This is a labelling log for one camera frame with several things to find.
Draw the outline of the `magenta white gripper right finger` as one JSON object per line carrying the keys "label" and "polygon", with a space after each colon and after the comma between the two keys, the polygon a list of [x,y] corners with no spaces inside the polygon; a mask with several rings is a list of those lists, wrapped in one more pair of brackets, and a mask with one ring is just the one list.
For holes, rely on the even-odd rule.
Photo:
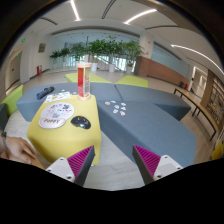
{"label": "magenta white gripper right finger", "polygon": [[137,145],[133,146],[132,155],[145,185],[182,169],[182,166],[170,156],[159,156]]}

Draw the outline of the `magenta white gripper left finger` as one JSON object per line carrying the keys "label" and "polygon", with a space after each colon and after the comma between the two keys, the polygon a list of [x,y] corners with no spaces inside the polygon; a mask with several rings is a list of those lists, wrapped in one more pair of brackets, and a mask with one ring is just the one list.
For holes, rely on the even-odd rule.
{"label": "magenta white gripper left finger", "polygon": [[94,147],[90,146],[69,158],[60,157],[46,171],[78,186],[83,186],[94,157]]}

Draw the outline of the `person's bare hand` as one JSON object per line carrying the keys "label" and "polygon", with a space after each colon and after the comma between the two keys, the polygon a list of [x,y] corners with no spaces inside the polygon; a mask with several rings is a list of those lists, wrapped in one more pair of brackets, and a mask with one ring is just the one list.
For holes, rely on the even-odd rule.
{"label": "person's bare hand", "polygon": [[0,158],[30,164],[43,169],[32,146],[23,138],[0,136]]}

